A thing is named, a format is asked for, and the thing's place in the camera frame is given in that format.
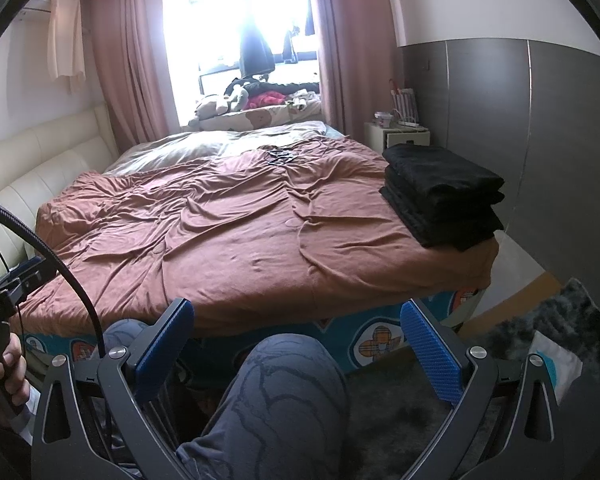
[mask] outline nightstand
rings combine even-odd
[[[394,144],[410,142],[419,146],[429,146],[430,134],[426,128],[411,128],[400,126],[398,128],[381,128],[373,123],[365,123],[365,146],[378,153]]]

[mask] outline cream leather headboard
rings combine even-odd
[[[104,104],[24,130],[0,142],[0,205],[34,229],[43,203],[83,171],[104,171],[117,158]],[[10,267],[26,258],[24,242],[1,225],[0,251]]]

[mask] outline dark gray fur rug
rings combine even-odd
[[[525,316],[505,321],[473,338],[501,359],[522,360],[539,330],[576,354],[600,384],[600,310],[576,280]],[[349,377],[351,416],[342,453],[343,480],[397,480],[410,468],[450,411],[436,397],[413,360],[376,367]],[[478,462],[497,418],[496,401],[487,411],[458,476]]]

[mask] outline pants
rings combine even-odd
[[[129,346],[144,327],[114,323],[104,334],[107,351]],[[152,413],[170,419],[192,409],[173,399],[160,394]],[[202,434],[179,442],[176,455],[196,480],[336,479],[348,418],[346,382],[324,347],[304,335],[275,335],[251,351]],[[119,463],[139,475],[122,440],[114,446]]]

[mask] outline blue textured pad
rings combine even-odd
[[[158,396],[193,329],[193,306],[184,301],[136,367],[134,395],[142,404]]]
[[[400,326],[438,398],[458,405],[464,390],[461,368],[413,301],[402,306]]]

